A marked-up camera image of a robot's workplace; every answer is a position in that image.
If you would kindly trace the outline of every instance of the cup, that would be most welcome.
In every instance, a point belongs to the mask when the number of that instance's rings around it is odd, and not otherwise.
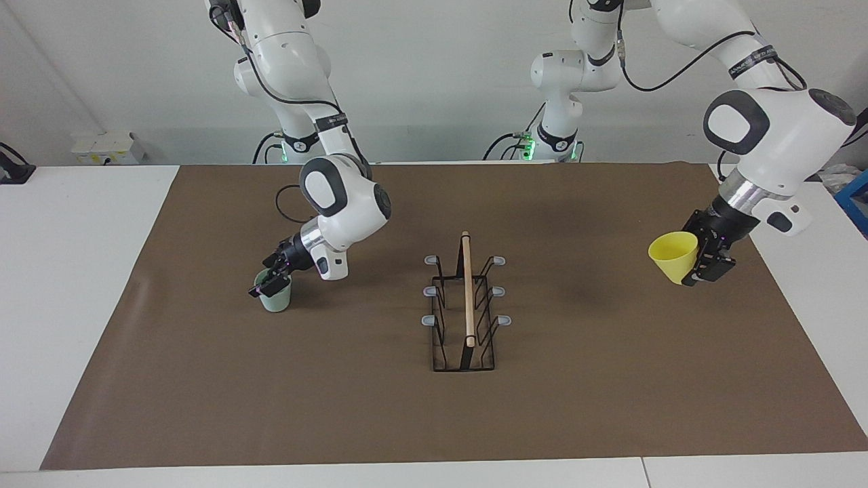
[[[256,280],[253,281],[253,285],[257,287],[262,284],[262,281],[268,276],[268,270],[263,269],[259,274],[256,275]],[[293,277],[289,277],[289,286],[284,288],[271,298],[266,297],[265,295],[260,295],[260,301],[262,302],[262,306],[271,313],[283,312],[289,307],[290,299],[292,298],[292,290],[293,290]]]
[[[672,232],[657,238],[648,248],[648,257],[676,285],[696,265],[700,240],[689,232]]]

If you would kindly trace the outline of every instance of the brown table mat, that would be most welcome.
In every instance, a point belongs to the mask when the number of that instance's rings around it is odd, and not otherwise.
[[[750,241],[694,289],[648,259],[713,198],[705,166],[376,168],[393,221],[269,314],[246,290],[297,174],[181,169],[43,469],[868,450]],[[432,373],[423,258],[465,229],[509,260],[515,324],[495,372]]]

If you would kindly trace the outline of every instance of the white table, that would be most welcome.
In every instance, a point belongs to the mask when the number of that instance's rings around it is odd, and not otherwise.
[[[0,188],[0,486],[868,486],[868,453],[35,472],[176,173],[40,168]],[[752,237],[865,429],[868,241],[821,184],[799,198],[807,231]]]

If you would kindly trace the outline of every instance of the yellow cup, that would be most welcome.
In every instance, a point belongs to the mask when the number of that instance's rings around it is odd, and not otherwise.
[[[674,284],[681,280],[696,265],[700,240],[689,232],[672,232],[659,237],[648,248],[648,257]]]

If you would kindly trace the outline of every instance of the white wall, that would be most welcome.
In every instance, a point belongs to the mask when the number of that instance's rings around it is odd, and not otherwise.
[[[477,159],[498,135],[523,129],[541,103],[529,66],[538,53],[573,45],[568,3],[323,0],[311,24],[370,159]],[[20,36],[4,26],[0,138],[37,163],[69,163],[69,133],[94,123],[135,132],[153,162],[173,164],[249,162],[261,135],[276,129],[270,110],[234,85],[240,53],[211,27],[201,0],[0,0],[5,5],[56,68],[47,82],[44,69],[15,49]],[[868,2],[745,6],[812,86],[851,96],[857,110],[868,105]],[[695,55],[667,40],[650,10],[631,12],[625,30],[637,82],[658,82]],[[58,95],[58,83],[94,121]],[[624,85],[583,95],[586,159],[714,158],[702,116],[732,86],[708,59],[655,94]],[[851,159],[864,158],[864,147],[852,148]]]

